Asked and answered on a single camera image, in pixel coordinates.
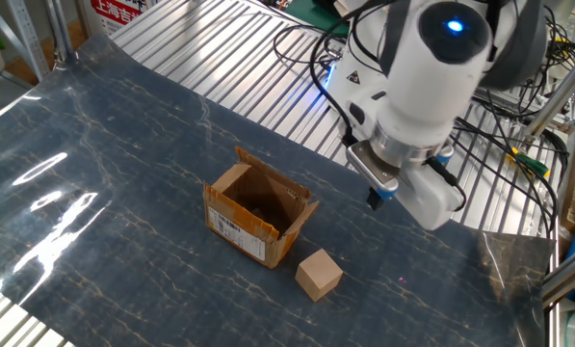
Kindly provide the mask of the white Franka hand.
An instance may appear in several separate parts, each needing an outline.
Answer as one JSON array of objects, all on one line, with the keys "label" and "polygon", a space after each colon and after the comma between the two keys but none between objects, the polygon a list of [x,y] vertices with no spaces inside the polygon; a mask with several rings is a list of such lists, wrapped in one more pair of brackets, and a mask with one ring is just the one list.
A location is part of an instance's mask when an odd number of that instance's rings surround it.
[{"label": "white Franka hand", "polygon": [[445,224],[463,203],[440,162],[453,155],[447,140],[464,110],[464,94],[395,97],[370,89],[348,96],[344,105],[358,139],[347,158],[370,185],[368,205],[378,210],[396,199],[422,228]]}]

